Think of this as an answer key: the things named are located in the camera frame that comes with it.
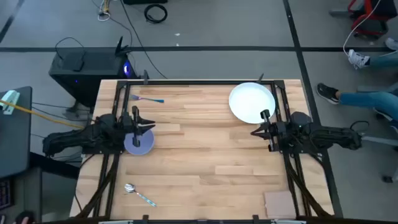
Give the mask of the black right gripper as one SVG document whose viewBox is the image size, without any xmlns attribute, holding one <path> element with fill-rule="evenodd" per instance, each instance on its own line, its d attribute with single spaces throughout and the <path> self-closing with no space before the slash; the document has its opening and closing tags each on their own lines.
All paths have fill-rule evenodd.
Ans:
<svg viewBox="0 0 398 224">
<path fill-rule="evenodd" d="M 283 138 L 285 136 L 285 123 L 281 121 L 270 122 L 269 110 L 261 111 L 261 118 L 264 120 L 260 126 L 255 129 L 251 135 L 263 138 L 269 141 L 270 152 L 282 152 Z"/>
</svg>

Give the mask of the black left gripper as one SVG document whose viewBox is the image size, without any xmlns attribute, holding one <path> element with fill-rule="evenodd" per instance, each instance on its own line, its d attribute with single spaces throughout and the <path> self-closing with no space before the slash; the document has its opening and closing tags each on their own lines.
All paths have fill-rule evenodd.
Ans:
<svg viewBox="0 0 398 224">
<path fill-rule="evenodd" d="M 141 118 L 139 116 L 139 109 L 133 106 L 131 109 L 132 115 L 127 111 L 123 113 L 123 131 L 126 133 L 124 139 L 124 147 L 139 147 L 139 135 L 143 135 L 147 131 L 155 127 L 155 121 Z"/>
</svg>

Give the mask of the fork with blue handle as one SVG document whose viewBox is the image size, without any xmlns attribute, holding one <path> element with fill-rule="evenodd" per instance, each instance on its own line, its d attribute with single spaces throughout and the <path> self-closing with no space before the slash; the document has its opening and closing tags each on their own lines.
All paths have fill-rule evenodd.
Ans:
<svg viewBox="0 0 398 224">
<path fill-rule="evenodd" d="M 144 97 L 141 97 L 141 96 L 138 96 L 138 95 L 130 95 L 129 98 L 130 98 L 131 100 L 136 100 L 136 101 L 139 101 L 139 100 L 148 100 L 148 101 L 154 101 L 154 102 L 158 102 L 158 103 L 164 103 L 164 100 L 152 99 L 152 98 L 144 98 Z"/>
</svg>

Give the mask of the small blue plate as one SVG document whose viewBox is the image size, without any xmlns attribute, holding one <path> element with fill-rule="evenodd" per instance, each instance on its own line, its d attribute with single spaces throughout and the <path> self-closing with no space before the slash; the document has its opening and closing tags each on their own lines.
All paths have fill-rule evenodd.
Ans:
<svg viewBox="0 0 398 224">
<path fill-rule="evenodd" d="M 137 136 L 137 140 L 139 141 L 139 146 L 135 146 L 134 142 L 134 133 L 128 133 L 124 138 L 124 148 L 128 153 L 135 156 L 143 156 L 148 154 L 154 147 L 155 137 L 154 133 L 149 130 L 145 132 L 143 135 Z"/>
</svg>

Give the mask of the large white plate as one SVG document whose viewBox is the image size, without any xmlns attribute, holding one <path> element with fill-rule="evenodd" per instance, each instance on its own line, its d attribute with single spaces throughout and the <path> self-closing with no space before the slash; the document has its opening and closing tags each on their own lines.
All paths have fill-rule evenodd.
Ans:
<svg viewBox="0 0 398 224">
<path fill-rule="evenodd" d="M 269 110 L 272 116 L 276 103 L 267 87 L 254 82 L 246 82 L 231 90 L 229 108 L 239 120 L 249 124 L 260 124 L 264 121 L 264 118 L 261 118 L 261 112 Z"/>
</svg>

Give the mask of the black computer tower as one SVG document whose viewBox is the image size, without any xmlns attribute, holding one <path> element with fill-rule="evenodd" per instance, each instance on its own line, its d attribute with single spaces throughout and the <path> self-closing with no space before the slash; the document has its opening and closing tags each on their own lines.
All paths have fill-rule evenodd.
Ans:
<svg viewBox="0 0 398 224">
<path fill-rule="evenodd" d="M 85 51 L 81 71 L 73 71 L 73 55 Z M 86 107 L 94 107 L 102 80 L 137 79 L 128 56 L 115 57 L 114 49 L 63 49 L 51 64 L 49 75 L 74 99 Z"/>
</svg>

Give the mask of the person's black shoe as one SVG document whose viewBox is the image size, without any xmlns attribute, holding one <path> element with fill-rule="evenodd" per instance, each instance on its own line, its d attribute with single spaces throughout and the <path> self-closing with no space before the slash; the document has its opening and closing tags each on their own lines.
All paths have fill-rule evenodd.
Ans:
<svg viewBox="0 0 398 224">
<path fill-rule="evenodd" d="M 337 105 L 339 103 L 339 99 L 336 97 L 337 92 L 338 90 L 336 88 L 326 86 L 323 83 L 319 83 L 317 85 L 318 95 L 333 105 Z"/>
</svg>

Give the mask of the black antenna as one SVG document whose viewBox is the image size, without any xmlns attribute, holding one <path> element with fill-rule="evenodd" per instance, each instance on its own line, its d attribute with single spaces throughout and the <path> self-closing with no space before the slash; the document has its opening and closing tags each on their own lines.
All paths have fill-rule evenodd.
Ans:
<svg viewBox="0 0 398 224">
<path fill-rule="evenodd" d="M 121 36 L 119 38 L 118 44 L 115 48 L 115 51 L 114 51 L 115 57 L 125 57 L 130 52 L 129 46 L 128 45 L 122 46 L 122 43 L 123 43 L 123 36 Z"/>
</svg>

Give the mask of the small black box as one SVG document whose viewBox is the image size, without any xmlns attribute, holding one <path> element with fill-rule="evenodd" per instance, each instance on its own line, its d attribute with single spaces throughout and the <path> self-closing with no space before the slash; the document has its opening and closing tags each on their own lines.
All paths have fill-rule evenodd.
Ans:
<svg viewBox="0 0 398 224">
<path fill-rule="evenodd" d="M 73 71 L 79 72 L 82 70 L 83 65 L 84 65 L 85 54 L 86 54 L 86 52 L 82 51 L 82 53 L 80 55 L 78 55 L 77 53 L 75 53 L 73 55 L 73 59 L 74 59 Z"/>
</svg>

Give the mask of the person's leg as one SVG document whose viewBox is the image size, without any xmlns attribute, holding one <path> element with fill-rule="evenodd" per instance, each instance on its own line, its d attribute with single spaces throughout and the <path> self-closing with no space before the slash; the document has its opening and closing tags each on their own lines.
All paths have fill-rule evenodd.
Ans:
<svg viewBox="0 0 398 224">
<path fill-rule="evenodd" d="M 374 68 L 398 68 L 398 51 L 369 59 L 369 66 Z"/>
<path fill-rule="evenodd" d="M 339 103 L 346 106 L 374 108 L 398 121 L 398 96 L 388 92 L 341 93 Z"/>
</svg>

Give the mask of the person's white shoe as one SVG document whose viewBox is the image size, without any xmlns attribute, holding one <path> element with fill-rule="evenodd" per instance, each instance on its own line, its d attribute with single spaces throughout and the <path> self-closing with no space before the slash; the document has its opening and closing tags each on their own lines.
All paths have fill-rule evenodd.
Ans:
<svg viewBox="0 0 398 224">
<path fill-rule="evenodd" d="M 398 51 L 398 40 L 394 40 L 393 38 L 388 37 L 384 43 L 387 48 Z"/>
<path fill-rule="evenodd" d="M 355 69 L 360 69 L 370 64 L 370 56 L 359 54 L 350 49 L 348 52 L 348 61 Z"/>
</svg>

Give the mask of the black side table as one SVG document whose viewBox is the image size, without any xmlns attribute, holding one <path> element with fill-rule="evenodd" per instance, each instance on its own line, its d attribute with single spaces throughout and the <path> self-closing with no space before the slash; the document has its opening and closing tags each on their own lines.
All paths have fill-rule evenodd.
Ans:
<svg viewBox="0 0 398 224">
<path fill-rule="evenodd" d="M 27 170 L 30 156 L 31 114 L 17 109 L 4 112 L 0 105 L 0 179 Z"/>
</svg>

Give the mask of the light green stapler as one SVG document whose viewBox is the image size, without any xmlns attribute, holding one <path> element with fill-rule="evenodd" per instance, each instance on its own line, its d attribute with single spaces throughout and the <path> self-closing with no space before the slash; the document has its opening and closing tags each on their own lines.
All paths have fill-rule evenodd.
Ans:
<svg viewBox="0 0 398 224">
<path fill-rule="evenodd" d="M 9 90 L 0 99 L 0 110 L 3 112 L 4 115 L 11 115 L 13 113 L 14 107 L 7 105 L 7 103 L 16 105 L 19 97 L 20 93 L 18 91 Z"/>
</svg>

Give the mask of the red and black cart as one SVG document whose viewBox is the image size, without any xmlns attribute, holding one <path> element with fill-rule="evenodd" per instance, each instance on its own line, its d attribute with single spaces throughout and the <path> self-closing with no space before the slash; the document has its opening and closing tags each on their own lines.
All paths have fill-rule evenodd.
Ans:
<svg viewBox="0 0 398 224">
<path fill-rule="evenodd" d="M 387 34 L 387 22 L 398 16 L 394 0 L 363 0 L 357 9 L 353 9 L 356 2 L 351 0 L 347 8 L 353 20 L 353 36 L 377 40 Z"/>
</svg>

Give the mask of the black metal table frame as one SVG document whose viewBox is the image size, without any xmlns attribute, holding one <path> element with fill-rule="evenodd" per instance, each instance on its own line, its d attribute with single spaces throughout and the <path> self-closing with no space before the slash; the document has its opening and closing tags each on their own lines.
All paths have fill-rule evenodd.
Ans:
<svg viewBox="0 0 398 224">
<path fill-rule="evenodd" d="M 265 192 L 286 191 L 282 155 L 251 135 L 255 125 L 229 109 L 232 84 L 216 80 L 134 84 L 115 97 L 116 82 L 101 83 L 95 115 L 137 106 L 155 121 L 154 148 L 146 155 L 119 159 L 113 219 L 247 220 L 266 219 Z M 164 100 L 131 100 L 130 95 Z M 157 204 L 152 207 L 136 190 Z"/>
</svg>

